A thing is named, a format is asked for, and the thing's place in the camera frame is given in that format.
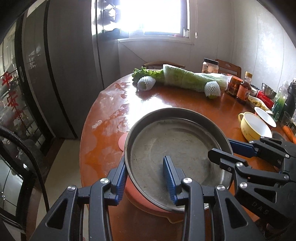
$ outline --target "triangular cutout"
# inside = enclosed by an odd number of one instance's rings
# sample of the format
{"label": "triangular cutout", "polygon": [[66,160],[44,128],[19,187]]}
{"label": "triangular cutout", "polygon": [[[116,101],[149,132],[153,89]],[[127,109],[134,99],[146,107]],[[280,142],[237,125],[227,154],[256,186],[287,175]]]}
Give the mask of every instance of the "triangular cutout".
{"label": "triangular cutout", "polygon": [[56,211],[52,214],[52,217],[47,222],[47,226],[54,229],[62,229],[64,224],[64,218],[66,213],[68,200],[65,199],[58,206]]}
{"label": "triangular cutout", "polygon": [[254,191],[261,195],[262,197],[266,198],[267,200],[275,203],[276,202],[276,192],[271,190],[265,190],[260,188],[254,188]]}
{"label": "triangular cutout", "polygon": [[230,225],[233,229],[240,228],[247,225],[247,221],[241,215],[240,211],[235,207],[229,198],[225,199],[227,211],[230,219]]}

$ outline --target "yellow cup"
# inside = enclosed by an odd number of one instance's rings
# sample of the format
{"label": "yellow cup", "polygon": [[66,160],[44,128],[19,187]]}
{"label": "yellow cup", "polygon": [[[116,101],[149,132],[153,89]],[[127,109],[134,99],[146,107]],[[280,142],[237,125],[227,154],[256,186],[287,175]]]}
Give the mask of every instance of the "yellow cup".
{"label": "yellow cup", "polygon": [[259,140],[261,136],[272,137],[272,133],[266,123],[251,112],[240,113],[237,116],[241,131],[247,141]]}

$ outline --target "round metal pan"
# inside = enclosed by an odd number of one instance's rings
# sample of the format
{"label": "round metal pan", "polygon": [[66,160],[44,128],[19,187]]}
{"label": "round metal pan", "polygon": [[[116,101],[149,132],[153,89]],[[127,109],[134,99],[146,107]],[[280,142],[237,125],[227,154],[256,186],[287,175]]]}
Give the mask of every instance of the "round metal pan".
{"label": "round metal pan", "polygon": [[133,184],[146,199],[167,211],[183,212],[184,206],[176,207],[170,199],[163,157],[170,155],[175,167],[200,184],[229,188],[231,173],[207,157],[212,148],[233,154],[228,139],[210,119],[187,109],[165,108],[135,123],[126,138],[124,157]]}

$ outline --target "glossy tabletop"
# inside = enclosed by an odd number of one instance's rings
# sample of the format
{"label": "glossy tabletop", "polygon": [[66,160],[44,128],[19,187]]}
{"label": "glossy tabletop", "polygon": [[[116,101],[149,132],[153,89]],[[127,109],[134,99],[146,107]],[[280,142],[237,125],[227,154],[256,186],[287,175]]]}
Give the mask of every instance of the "glossy tabletop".
{"label": "glossy tabletop", "polygon": [[[106,177],[111,168],[117,167],[122,155],[119,138],[141,117],[165,107],[199,112],[215,122],[228,138],[245,142],[237,116],[246,111],[254,113],[248,105],[241,105],[226,93],[209,100],[204,93],[168,86],[154,86],[150,91],[138,92],[132,85],[131,75],[122,77],[99,94],[85,121],[80,144],[82,186],[92,185]],[[280,127],[274,130],[285,137]],[[275,171],[261,159],[247,160],[255,169]],[[253,220],[257,219],[248,213]],[[126,195],[117,207],[109,208],[109,215],[114,241],[181,239],[182,222],[172,224],[166,218],[145,213],[132,205]]]}

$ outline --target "pan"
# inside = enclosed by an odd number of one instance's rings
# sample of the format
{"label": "pan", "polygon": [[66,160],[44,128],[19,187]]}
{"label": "pan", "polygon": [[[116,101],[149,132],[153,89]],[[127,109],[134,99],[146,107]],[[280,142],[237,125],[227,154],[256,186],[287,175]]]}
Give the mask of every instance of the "pan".
{"label": "pan", "polygon": [[163,157],[170,155],[176,167],[202,185],[229,188],[231,173],[207,157],[212,148],[233,154],[228,139],[210,119],[188,109],[165,108],[134,124],[126,138],[124,157],[133,184],[146,199],[164,210],[184,212],[184,206],[177,207],[170,199]]}

